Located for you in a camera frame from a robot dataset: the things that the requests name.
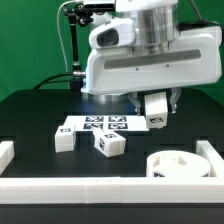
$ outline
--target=black cable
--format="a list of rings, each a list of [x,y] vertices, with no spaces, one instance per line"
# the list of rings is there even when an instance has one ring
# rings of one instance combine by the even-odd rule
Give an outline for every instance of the black cable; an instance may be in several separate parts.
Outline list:
[[[194,0],[189,0],[189,2],[190,2],[190,4],[191,4],[191,6],[192,6],[192,8],[193,8],[193,10],[194,10],[194,12],[195,12],[195,14],[196,14],[196,16],[198,17],[198,20],[199,20],[199,21],[202,20],[201,13],[200,13],[198,7],[196,6]]]
[[[53,80],[53,79],[57,79],[57,78],[61,78],[61,77],[65,77],[65,76],[74,76],[73,73],[62,73],[62,74],[58,74],[58,75],[54,75],[51,76],[45,80],[43,80],[41,83],[39,83],[38,85],[34,86],[33,89],[38,90],[42,85],[47,84],[49,81]]]

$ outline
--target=white wooden block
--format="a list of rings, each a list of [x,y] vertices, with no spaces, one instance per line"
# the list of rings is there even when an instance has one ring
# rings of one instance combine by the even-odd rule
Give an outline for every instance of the white wooden block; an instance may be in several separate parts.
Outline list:
[[[148,129],[166,126],[167,114],[168,107],[165,92],[145,96],[145,116]]]
[[[73,151],[76,142],[74,126],[59,126],[55,134],[55,151]]]
[[[120,178],[90,178],[86,182],[86,203],[120,203]]]
[[[0,144],[0,175],[13,159],[14,146],[12,141],[3,141]]]
[[[211,164],[211,177],[224,177],[224,160],[208,141],[197,141],[196,153]]]
[[[114,131],[96,129],[94,147],[107,157],[124,154],[126,139]]]

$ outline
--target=green backdrop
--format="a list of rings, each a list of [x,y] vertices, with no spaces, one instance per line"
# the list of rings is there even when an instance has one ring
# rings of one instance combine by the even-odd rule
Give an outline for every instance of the green backdrop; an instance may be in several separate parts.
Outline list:
[[[16,90],[31,89],[43,79],[65,72],[57,34],[56,16],[64,0],[0,1],[0,100]],[[224,24],[223,0],[195,0],[201,14]],[[188,0],[179,0],[179,21],[194,21],[196,16]],[[61,16],[62,35],[71,61],[70,32],[67,19]],[[88,29],[78,29],[82,67],[89,53]],[[221,47],[224,68],[224,46]],[[200,88],[224,105],[224,78]],[[44,88],[67,88],[67,84]]]

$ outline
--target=black tabletop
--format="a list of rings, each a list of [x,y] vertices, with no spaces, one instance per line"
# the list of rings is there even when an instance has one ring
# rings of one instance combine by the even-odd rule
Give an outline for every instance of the black tabletop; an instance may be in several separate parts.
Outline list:
[[[92,132],[77,132],[74,151],[63,153],[55,153],[54,135],[68,115],[134,115],[128,100],[99,103],[70,90],[15,92],[0,103],[0,141],[15,144],[15,158],[2,177],[144,177],[150,154],[168,149],[195,152],[197,140],[208,140],[223,155],[224,108],[194,89],[183,89],[177,105],[165,128],[120,131],[127,140],[125,153],[107,158],[94,148]],[[222,204],[14,205],[1,206],[0,215],[5,221],[1,223],[30,223],[32,217],[41,223],[189,223],[189,217],[193,223],[198,218],[219,223],[223,211]]]

